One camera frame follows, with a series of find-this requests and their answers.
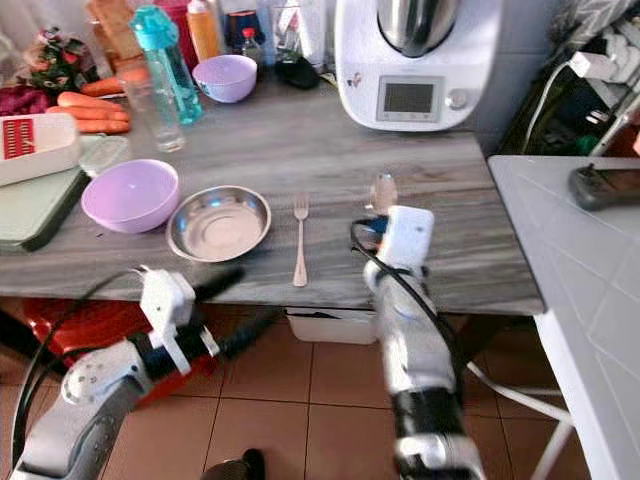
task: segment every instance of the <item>white countertop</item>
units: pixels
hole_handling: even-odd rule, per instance
[[[569,172],[640,159],[489,160],[547,310],[540,340],[594,479],[640,477],[640,206],[581,210]]]

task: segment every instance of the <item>stainless steel bowl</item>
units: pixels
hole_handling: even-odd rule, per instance
[[[271,209],[260,194],[224,185],[182,202],[167,224],[167,242],[181,257],[224,262],[255,248],[270,226]]]

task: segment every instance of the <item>red basket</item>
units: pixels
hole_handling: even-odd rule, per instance
[[[30,298],[24,301],[24,312],[31,331],[40,342],[51,331],[55,323],[62,318],[74,300]],[[136,302],[112,300],[92,300],[68,317],[53,335],[49,350],[62,355],[78,348],[108,347],[136,332],[149,332],[151,325]],[[68,357],[65,364],[69,367],[80,358]],[[182,376],[174,372],[147,395],[141,404],[148,404],[177,390],[195,373],[212,371],[215,361],[202,358],[192,364],[191,372]]]

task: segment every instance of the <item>purple bowl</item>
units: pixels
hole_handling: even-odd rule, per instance
[[[159,160],[133,160],[96,177],[82,210],[109,230],[140,233],[161,225],[178,206],[178,174]]]
[[[222,103],[239,102],[256,85],[258,64],[242,55],[219,55],[208,58],[193,69],[200,90]]]

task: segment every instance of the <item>red grater blade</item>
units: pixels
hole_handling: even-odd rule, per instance
[[[33,119],[9,119],[2,122],[4,159],[10,160],[21,155],[34,153]]]

